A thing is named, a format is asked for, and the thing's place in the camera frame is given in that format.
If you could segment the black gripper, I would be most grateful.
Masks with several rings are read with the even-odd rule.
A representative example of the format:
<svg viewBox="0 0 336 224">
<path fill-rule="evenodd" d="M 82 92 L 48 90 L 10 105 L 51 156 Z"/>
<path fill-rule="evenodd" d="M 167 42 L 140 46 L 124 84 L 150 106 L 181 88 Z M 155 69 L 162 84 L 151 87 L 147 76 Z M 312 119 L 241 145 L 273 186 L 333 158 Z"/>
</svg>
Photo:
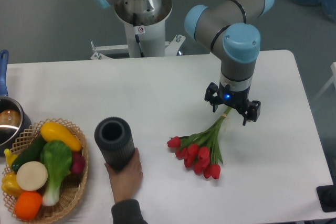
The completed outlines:
<svg viewBox="0 0 336 224">
<path fill-rule="evenodd" d="M 247 122 L 256 122 L 260 115 L 261 102 L 258 100 L 249 101 L 250 88 L 243 91 L 234 91 L 230 85 L 219 87 L 211 82 L 206 89 L 205 98 L 212 106 L 213 113 L 216 112 L 219 105 L 224 104 L 232 109 L 235 109 L 240 115 L 243 116 L 243 126 Z"/>
</svg>

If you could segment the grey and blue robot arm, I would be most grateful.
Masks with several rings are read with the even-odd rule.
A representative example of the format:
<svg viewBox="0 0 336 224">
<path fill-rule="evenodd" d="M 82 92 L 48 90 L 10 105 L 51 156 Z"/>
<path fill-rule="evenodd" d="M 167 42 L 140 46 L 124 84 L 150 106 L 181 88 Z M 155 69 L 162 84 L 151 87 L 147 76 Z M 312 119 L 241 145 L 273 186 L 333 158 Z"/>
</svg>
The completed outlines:
<svg viewBox="0 0 336 224">
<path fill-rule="evenodd" d="M 124 23 L 132 58 L 165 54 L 165 21 L 172 0 L 95 0 L 101 8 L 113 7 Z M 213 108 L 224 104 L 244 121 L 257 121 L 261 103 L 248 94 L 260 52 L 260 33 L 251 22 L 265 14 L 275 0 L 224 0 L 215 8 L 194 6 L 184 29 L 221 61 L 219 84 L 211 83 L 205 100 Z"/>
</svg>

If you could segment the grey sleeved forearm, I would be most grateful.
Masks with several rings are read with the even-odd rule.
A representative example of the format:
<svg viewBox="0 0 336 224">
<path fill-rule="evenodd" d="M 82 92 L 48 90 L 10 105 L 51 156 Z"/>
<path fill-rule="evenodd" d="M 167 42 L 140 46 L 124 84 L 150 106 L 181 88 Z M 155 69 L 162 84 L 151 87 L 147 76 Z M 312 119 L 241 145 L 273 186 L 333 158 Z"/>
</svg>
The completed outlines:
<svg viewBox="0 0 336 224">
<path fill-rule="evenodd" d="M 135 199 L 122 200 L 114 204 L 111 214 L 114 224 L 147 224 L 142 216 L 140 204 Z"/>
</svg>

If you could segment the person's hand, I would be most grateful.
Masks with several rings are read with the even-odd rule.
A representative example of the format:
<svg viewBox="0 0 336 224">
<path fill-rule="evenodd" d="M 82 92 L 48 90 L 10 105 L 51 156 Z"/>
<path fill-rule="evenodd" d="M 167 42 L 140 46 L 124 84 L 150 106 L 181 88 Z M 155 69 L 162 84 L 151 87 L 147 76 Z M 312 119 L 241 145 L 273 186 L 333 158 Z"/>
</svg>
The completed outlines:
<svg viewBox="0 0 336 224">
<path fill-rule="evenodd" d="M 120 171 L 115 171 L 109 164 L 104 164 L 109 174 L 114 203 L 132 199 L 140 188 L 143 171 L 138 148 L 127 165 Z"/>
</svg>

